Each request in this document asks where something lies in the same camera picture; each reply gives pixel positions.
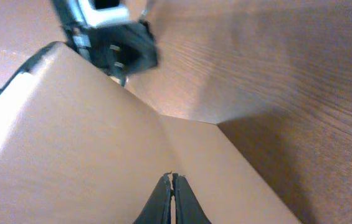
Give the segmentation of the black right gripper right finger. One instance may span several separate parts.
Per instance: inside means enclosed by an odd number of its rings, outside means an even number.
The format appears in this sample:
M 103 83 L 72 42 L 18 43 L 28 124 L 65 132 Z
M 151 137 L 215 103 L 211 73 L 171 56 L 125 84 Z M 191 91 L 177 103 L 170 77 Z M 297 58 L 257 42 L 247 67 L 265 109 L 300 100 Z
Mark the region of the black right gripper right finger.
M 176 224 L 211 224 L 187 178 L 174 173 L 172 184 L 176 205 Z

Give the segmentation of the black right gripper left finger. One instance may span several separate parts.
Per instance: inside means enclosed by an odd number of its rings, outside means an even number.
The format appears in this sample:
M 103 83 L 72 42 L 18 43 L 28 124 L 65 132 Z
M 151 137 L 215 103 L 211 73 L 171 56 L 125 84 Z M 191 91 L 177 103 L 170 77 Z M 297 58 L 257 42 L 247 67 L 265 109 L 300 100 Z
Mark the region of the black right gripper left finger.
M 155 185 L 148 201 L 133 224 L 170 224 L 172 183 L 169 175 L 164 173 Z

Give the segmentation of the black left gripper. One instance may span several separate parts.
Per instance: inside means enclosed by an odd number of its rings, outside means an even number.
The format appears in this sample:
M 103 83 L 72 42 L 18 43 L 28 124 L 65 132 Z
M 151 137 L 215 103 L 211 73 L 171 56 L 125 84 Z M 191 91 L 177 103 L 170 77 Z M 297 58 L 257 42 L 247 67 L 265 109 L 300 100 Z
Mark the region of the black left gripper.
M 154 1 L 52 0 L 66 44 L 124 86 L 129 76 L 158 66 L 147 20 Z

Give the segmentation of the brown cardboard box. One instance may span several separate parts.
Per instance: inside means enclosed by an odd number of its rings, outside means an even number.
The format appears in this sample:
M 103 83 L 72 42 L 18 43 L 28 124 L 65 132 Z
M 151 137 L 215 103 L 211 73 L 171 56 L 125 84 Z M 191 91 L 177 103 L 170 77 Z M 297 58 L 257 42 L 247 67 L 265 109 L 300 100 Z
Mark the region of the brown cardboard box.
M 296 223 L 214 124 L 159 114 L 65 44 L 0 54 L 0 223 L 133 223 L 186 180 L 211 223 Z

